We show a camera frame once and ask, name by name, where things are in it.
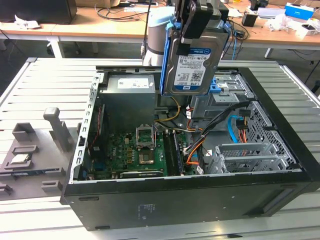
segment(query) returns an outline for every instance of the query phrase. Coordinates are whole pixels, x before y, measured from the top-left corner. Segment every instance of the slotted aluminum surface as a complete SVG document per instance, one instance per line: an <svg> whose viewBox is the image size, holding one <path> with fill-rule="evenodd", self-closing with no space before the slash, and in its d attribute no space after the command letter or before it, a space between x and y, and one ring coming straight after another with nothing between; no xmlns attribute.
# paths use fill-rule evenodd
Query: slotted aluminum surface
<svg viewBox="0 0 320 240"><path fill-rule="evenodd" d="M96 65L141 65L141 61L39 58L23 66L0 98L0 163L12 144L11 132L17 122L31 122L34 128L50 129L42 119L47 107L59 107L60 119L68 127L81 122ZM294 75L274 61L222 61L220 66L250 68L320 160L319 102L306 93ZM320 191L299 196L272 217L197 224L88 232L68 205L59 204L59 197L0 201L0 219L0 238L6 240L212 240L226 239L227 234L238 234L245 240L318 239Z"/></svg>

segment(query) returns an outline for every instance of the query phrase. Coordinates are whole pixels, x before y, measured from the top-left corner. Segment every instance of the blue cable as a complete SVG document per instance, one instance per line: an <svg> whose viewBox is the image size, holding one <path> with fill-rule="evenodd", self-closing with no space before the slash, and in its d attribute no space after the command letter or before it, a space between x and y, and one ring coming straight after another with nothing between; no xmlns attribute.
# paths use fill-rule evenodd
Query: blue cable
<svg viewBox="0 0 320 240"><path fill-rule="evenodd" d="M237 48L237 33L236 31L234 31L234 48L233 48L232 60L235 57L236 48Z"/></svg>
<svg viewBox="0 0 320 240"><path fill-rule="evenodd" d="M231 116L228 118L228 131L229 131L229 134L230 134L233 142L234 142L235 144L237 144L237 143L238 143L238 140L237 140L237 138L236 138L236 136L235 136L235 134L234 134L234 131L232 130L232 126L231 126L231 120L232 120L232 119L240 119L240 120L242 120L243 117L237 116L237 115L231 115Z"/></svg>

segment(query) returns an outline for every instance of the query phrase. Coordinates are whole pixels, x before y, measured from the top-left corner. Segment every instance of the floor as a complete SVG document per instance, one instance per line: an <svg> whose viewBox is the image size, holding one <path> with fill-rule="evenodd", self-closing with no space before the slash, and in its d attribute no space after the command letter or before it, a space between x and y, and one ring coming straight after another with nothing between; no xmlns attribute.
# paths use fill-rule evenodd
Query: floor
<svg viewBox="0 0 320 240"><path fill-rule="evenodd" d="M27 57L52 58L47 53L46 41L14 40L14 43L23 54L14 47L9 40L5 41L7 50L0 51L0 94L7 88L11 80L22 67ZM63 49L66 58L140 58L140 44L137 43L98 43L99 53L94 54L90 42L80 42L82 53L76 54L73 42L64 42ZM275 49L270 59L265 59L266 48L243 48L237 56L237 60L256 61L277 61L281 65L287 65L291 71L303 82L315 65L311 65L309 60L314 60L314 64L320 60L320 51L301 50L294 52L287 49ZM232 55L225 55L224 60L230 60ZM307 86L312 88L316 80L320 80L320 65L315 69L307 82Z"/></svg>

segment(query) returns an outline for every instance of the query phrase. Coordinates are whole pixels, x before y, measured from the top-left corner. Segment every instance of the motherboard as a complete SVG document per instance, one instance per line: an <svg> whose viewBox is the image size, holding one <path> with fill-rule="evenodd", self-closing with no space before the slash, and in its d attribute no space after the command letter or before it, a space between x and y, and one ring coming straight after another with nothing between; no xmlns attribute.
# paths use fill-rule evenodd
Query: motherboard
<svg viewBox="0 0 320 240"><path fill-rule="evenodd" d="M167 177L183 174L184 160L181 155L187 146L187 137L184 132L154 133L154 147L138 147L137 133L112 133L103 148L105 157L96 157L92 160L89 178L95 180L108 180L120 178ZM140 131L139 143L149 143L150 133Z"/></svg>

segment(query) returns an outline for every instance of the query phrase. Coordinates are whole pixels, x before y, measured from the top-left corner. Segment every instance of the cpu chip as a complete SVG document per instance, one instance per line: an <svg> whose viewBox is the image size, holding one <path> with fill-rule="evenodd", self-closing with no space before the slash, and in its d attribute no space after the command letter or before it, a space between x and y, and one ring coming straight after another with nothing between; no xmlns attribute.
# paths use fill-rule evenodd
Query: cpu chip
<svg viewBox="0 0 320 240"><path fill-rule="evenodd" d="M139 151L139 164L154 164L155 163L155 152L152 150L141 150Z"/></svg>

